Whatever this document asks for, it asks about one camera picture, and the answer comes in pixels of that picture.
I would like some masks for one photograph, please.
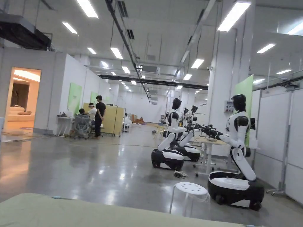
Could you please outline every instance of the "caster wheel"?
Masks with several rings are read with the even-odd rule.
[[[158,162],[156,162],[156,161],[153,161],[153,162],[152,162],[152,166],[153,166],[154,168],[160,168],[160,163],[158,163]]]
[[[216,195],[215,200],[219,205],[222,205],[224,202],[224,198],[221,195]]]
[[[261,209],[262,205],[260,202],[251,202],[249,208],[255,211],[259,211]]]

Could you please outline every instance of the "ventilation hood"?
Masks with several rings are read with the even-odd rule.
[[[52,41],[19,15],[0,14],[0,37],[26,49],[48,50]]]

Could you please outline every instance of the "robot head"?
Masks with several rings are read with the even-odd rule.
[[[232,98],[232,103],[234,104],[235,110],[245,111],[246,97],[243,94],[234,95]]]
[[[174,109],[174,110],[179,109],[180,106],[181,106],[181,102],[182,101],[180,99],[175,98],[174,101],[173,101],[173,103],[172,103],[172,109]]]
[[[198,107],[196,107],[196,106],[193,105],[193,106],[191,107],[192,113],[195,113],[195,112],[197,111],[197,109],[198,109]]]

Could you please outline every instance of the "doorway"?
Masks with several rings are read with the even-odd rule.
[[[41,70],[16,68],[11,72],[4,129],[6,131],[33,131]]]

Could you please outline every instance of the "man in black shirt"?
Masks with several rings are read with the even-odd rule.
[[[102,102],[102,96],[98,95],[96,97],[97,99],[97,104],[96,104],[96,109],[97,113],[95,116],[95,138],[99,138],[101,134],[101,124],[102,121],[104,120],[104,114],[105,114],[105,104]]]

